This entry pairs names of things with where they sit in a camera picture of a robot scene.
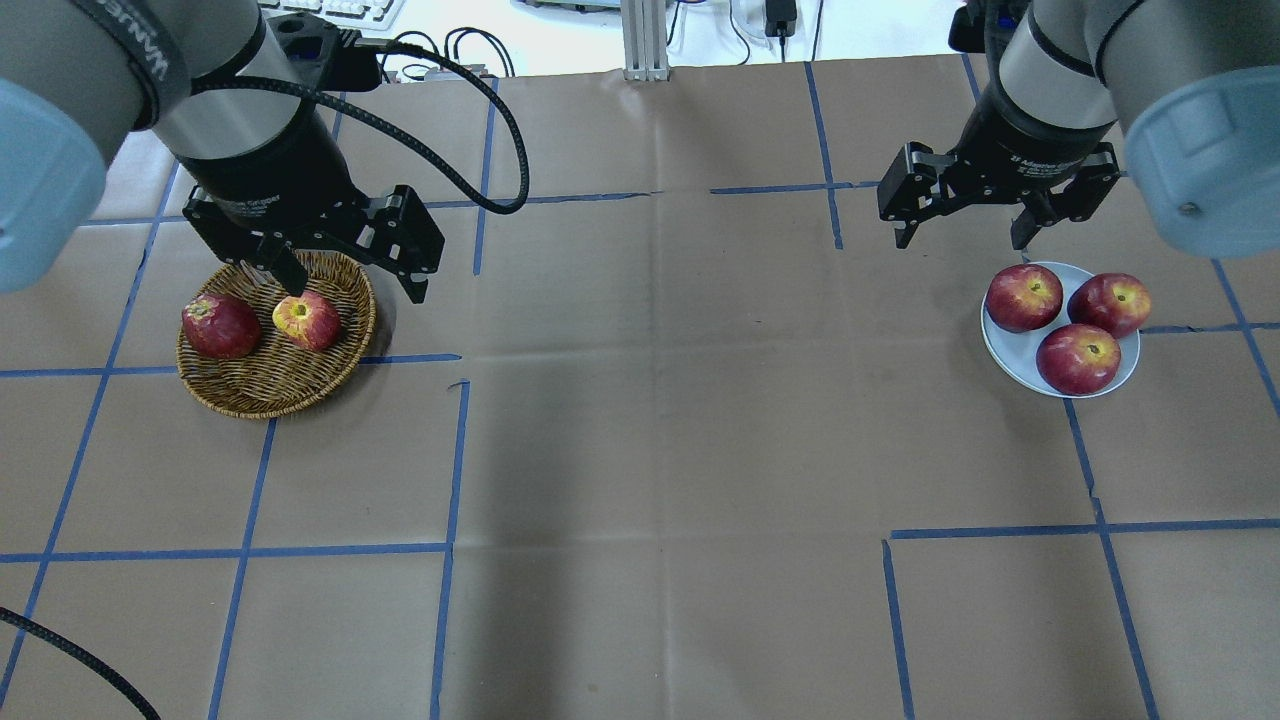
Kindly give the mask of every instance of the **woven basket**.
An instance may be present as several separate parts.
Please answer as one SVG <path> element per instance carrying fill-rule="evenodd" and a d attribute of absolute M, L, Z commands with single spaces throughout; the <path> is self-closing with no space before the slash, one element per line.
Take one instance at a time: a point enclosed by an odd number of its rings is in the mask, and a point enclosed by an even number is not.
<path fill-rule="evenodd" d="M 234 295 L 248 302 L 262 325 L 259 346 L 234 360 L 216 360 L 191 348 L 178 331 L 178 377 L 205 407 L 232 418 L 262 420 L 308 407 L 347 380 L 374 336 L 376 306 L 369 275 L 358 263 L 337 252 L 298 251 L 307 269 L 307 288 L 333 302 L 342 334 L 323 352 L 289 342 L 271 323 L 271 310 L 284 288 L 269 275 L 239 266 L 219 269 L 200 292 Z"/>

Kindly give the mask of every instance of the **light blue joint cap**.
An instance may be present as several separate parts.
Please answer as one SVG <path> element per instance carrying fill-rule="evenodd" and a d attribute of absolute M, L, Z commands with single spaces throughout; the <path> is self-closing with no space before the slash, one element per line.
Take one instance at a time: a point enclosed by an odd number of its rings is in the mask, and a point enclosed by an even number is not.
<path fill-rule="evenodd" d="M 1125 133 L 1125 155 L 1169 245 L 1208 258 L 1280 249 L 1280 65 L 1166 95 Z"/>
<path fill-rule="evenodd" d="M 49 272 L 97 208 L 106 164 L 52 102 L 0 78 L 0 292 Z"/>

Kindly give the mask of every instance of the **red apple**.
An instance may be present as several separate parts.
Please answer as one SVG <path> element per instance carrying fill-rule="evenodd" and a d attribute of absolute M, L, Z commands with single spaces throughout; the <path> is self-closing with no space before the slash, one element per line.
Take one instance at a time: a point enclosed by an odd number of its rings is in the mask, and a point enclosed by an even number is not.
<path fill-rule="evenodd" d="M 307 350 L 324 350 L 338 340 L 342 320 L 338 309 L 310 290 L 301 297 L 285 295 L 271 311 L 271 322 L 293 345 Z"/>
<path fill-rule="evenodd" d="M 1151 316 L 1151 292 L 1133 275 L 1097 274 L 1071 293 L 1066 314 L 1073 323 L 1097 325 L 1119 340 L 1133 334 Z"/>
<path fill-rule="evenodd" d="M 1041 342 L 1036 369 L 1061 393 L 1093 395 L 1115 379 L 1120 369 L 1120 343 L 1094 325 L 1062 325 Z"/>
<path fill-rule="evenodd" d="M 196 352 L 227 360 L 248 355 L 262 337 L 262 325 L 248 302 L 206 292 L 182 309 L 182 332 Z"/>
<path fill-rule="evenodd" d="M 1048 268 L 1032 263 L 1005 268 L 992 278 L 986 305 L 1001 329 L 1038 331 L 1062 310 L 1062 282 Z"/>

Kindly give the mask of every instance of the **keyboard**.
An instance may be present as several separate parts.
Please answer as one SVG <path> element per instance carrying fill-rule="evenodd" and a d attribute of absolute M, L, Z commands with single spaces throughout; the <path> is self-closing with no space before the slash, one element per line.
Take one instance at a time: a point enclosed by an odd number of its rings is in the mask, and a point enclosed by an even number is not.
<path fill-rule="evenodd" d="M 408 0 L 257 0 L 264 10 L 319 15 L 338 27 L 388 31 Z"/>

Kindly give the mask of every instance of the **white bowl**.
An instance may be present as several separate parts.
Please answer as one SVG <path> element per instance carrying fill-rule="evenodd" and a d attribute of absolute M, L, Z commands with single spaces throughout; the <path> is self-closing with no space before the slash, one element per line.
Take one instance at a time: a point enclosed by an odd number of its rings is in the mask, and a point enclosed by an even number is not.
<path fill-rule="evenodd" d="M 1053 322 L 1044 325 L 1038 331 L 1029 331 L 1025 333 L 1011 333 L 1009 331 L 1001 329 L 996 325 L 991 315 L 987 314 L 987 299 L 983 295 L 979 311 L 982 313 L 982 340 L 987 343 L 987 351 L 991 352 L 992 359 L 1000 365 L 1002 370 L 1009 373 L 1009 377 L 1014 378 L 1019 383 L 1042 395 L 1050 395 L 1053 397 L 1097 397 L 1100 395 L 1106 395 L 1115 388 L 1124 384 L 1133 374 L 1133 369 L 1138 366 L 1138 355 L 1142 352 L 1142 341 L 1139 334 L 1135 332 L 1129 337 L 1120 338 L 1120 369 L 1116 370 L 1116 377 L 1107 383 L 1107 387 L 1100 389 L 1098 392 L 1091 395 L 1064 395 L 1041 377 L 1039 370 L 1036 369 L 1036 351 L 1039 348 L 1041 341 L 1044 336 L 1061 328 L 1062 325 L 1070 324 L 1071 320 L 1066 315 L 1066 301 L 1071 299 L 1071 293 L 1076 291 L 1084 281 L 1093 277 L 1093 273 L 1088 270 L 1082 270 L 1075 265 L 1068 265 L 1066 263 L 1036 263 L 1048 268 L 1057 275 L 1057 279 L 1062 282 L 1062 311 L 1053 318 Z"/>

